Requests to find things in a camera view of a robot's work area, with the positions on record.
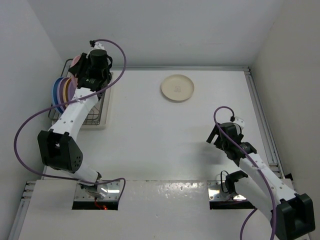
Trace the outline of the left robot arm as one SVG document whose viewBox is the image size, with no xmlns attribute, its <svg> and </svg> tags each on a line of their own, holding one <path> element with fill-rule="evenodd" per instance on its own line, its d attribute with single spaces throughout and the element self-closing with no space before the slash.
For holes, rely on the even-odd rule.
<svg viewBox="0 0 320 240">
<path fill-rule="evenodd" d="M 37 136 L 43 164 L 86 186 L 94 186 L 101 175 L 84 162 L 76 140 L 87 115 L 103 96 L 100 91 L 112 80 L 111 65 L 112 59 L 104 49 L 82 53 L 69 68 L 77 80 L 72 103 L 49 130 L 42 130 Z"/>
</svg>

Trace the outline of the lilac plate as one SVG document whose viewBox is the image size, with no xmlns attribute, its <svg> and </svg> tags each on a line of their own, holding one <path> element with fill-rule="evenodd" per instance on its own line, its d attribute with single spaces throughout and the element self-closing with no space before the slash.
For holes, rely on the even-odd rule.
<svg viewBox="0 0 320 240">
<path fill-rule="evenodd" d="M 77 89 L 77 81 L 74 77 L 70 78 L 69 85 L 67 87 L 67 101 L 71 101 Z"/>
<path fill-rule="evenodd" d="M 69 80 L 70 80 L 69 77 L 63 77 L 58 83 L 57 92 L 56 92 L 58 104 L 62 104 L 67 100 L 66 85 Z"/>
</svg>

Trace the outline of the blue plate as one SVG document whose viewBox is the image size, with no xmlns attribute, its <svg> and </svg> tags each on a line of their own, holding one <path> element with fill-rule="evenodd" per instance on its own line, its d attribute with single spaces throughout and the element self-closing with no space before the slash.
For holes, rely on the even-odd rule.
<svg viewBox="0 0 320 240">
<path fill-rule="evenodd" d="M 51 98 L 52 98 L 52 105 L 56 106 L 58 105 L 58 96 L 57 96 L 57 90 L 58 90 L 58 85 L 61 82 L 61 80 L 63 79 L 63 77 L 59 77 L 55 80 L 53 86 L 52 86 L 52 90 L 51 90 Z"/>
</svg>

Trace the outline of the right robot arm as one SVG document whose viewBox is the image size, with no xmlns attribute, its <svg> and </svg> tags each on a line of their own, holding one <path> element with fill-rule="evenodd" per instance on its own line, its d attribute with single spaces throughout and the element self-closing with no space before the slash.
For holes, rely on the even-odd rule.
<svg viewBox="0 0 320 240">
<path fill-rule="evenodd" d="M 312 199 L 288 187 L 261 159 L 257 150 L 243 142 L 242 126 L 226 122 L 214 126 L 207 143 L 213 143 L 239 170 L 227 174 L 220 185 L 221 197 L 245 197 L 270 222 L 280 240 L 295 240 L 316 229 Z"/>
</svg>

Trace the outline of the pink plate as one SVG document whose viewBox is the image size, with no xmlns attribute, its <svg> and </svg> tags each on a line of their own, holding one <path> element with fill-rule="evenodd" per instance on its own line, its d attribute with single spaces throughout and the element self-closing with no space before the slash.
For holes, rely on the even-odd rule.
<svg viewBox="0 0 320 240">
<path fill-rule="evenodd" d="M 69 68 L 73 67 L 73 66 L 79 61 L 80 58 L 81 58 L 81 55 L 75 56 L 75 57 L 73 58 L 71 64 L 70 64 L 70 67 L 69 67 Z M 77 79 L 72 73 L 70 73 L 70 77 L 71 77 L 71 82 L 72 82 L 73 86 L 74 86 L 75 88 L 77 88 L 78 79 Z"/>
</svg>

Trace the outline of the cream plate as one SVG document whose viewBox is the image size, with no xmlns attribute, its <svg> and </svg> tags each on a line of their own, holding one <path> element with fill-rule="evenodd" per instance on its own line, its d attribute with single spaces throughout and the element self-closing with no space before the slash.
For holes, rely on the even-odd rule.
<svg viewBox="0 0 320 240">
<path fill-rule="evenodd" d="M 192 97 L 195 85 L 189 77 L 173 74 L 162 81 L 160 89 L 167 99 L 173 102 L 184 102 Z"/>
</svg>

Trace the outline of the orange plate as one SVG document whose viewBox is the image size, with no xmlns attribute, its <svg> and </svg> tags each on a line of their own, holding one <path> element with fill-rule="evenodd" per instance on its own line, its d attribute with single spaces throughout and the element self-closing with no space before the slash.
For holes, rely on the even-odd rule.
<svg viewBox="0 0 320 240">
<path fill-rule="evenodd" d="M 69 89 L 69 85 L 70 85 L 70 82 L 71 82 L 71 78 L 66 78 L 66 81 L 63 85 L 63 90 L 62 90 L 62 99 L 63 99 L 63 102 L 66 103 L 68 101 L 68 89 Z"/>
</svg>

